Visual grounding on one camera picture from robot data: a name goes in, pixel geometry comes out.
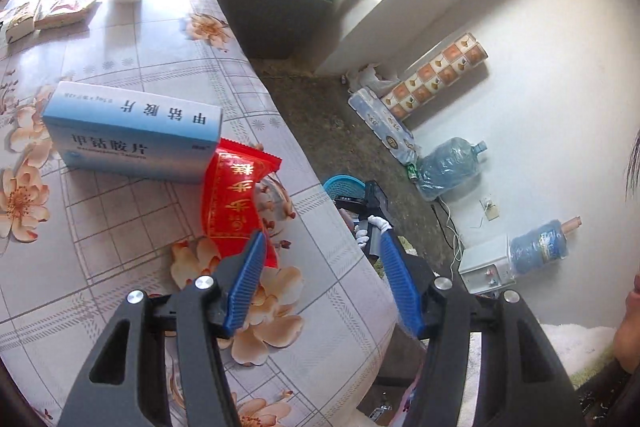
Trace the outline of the white gloved right hand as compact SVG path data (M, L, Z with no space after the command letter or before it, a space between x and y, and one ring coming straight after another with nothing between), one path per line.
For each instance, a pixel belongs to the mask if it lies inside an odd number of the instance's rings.
M380 243L381 236L392 229L392 225L380 216L369 216L367 221L361 220L355 228L355 239L363 251L375 249Z

